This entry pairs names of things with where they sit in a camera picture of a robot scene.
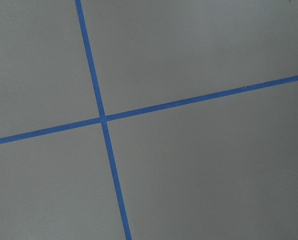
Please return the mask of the long blue tape line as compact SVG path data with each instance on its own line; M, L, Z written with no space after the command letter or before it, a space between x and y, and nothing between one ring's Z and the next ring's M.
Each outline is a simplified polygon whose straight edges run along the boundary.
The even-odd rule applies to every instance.
M255 90L259 90L259 89L269 88L269 87L292 83L292 82L297 82L297 81L298 81L298 75L295 75L295 76L290 76L290 77L286 77L286 78L252 84L252 85L248 85L248 86L233 88L233 89L229 89L229 90L223 90L223 91L209 93L209 94L205 94L205 95L190 97L190 98L186 98L186 99L182 99L182 100L177 100L177 101L162 103L162 104L158 104L158 105L143 107L143 108L139 108L139 109L129 110L129 111L125 111L125 112L115 113L115 114L105 116L104 119L107 121L119 120L119 119L128 118L128 117L132 117L132 116L143 115L143 114L147 114L147 113L151 113L151 112L157 112L157 111L161 111L161 110L165 110L165 109L175 108L175 107L179 107L179 106L208 101L208 100L212 100L212 99L222 98L222 97L226 97L226 96L230 96L230 95L236 95L236 94L240 94L240 93L244 93L244 92L255 91ZM67 131L67 130L77 129L77 128L81 128L81 127L96 125L99 123L101 123L101 118L98 117L98 118L92 118L92 119L82 120L82 121L78 121L78 122L72 122L72 123L68 123L68 124L64 124L64 125L58 125L58 126L53 126L53 127L49 127L49 128L39 129L39 130L35 130L35 131L20 133L20 134L16 134L16 135L1 137L0 145L6 144L6 143L11 143L11 142L16 142L16 141L20 141L20 140L25 140L25 139L35 138L35 137L39 137L39 136L43 136L43 135L49 135L49 134L53 134L53 133L63 132L63 131Z

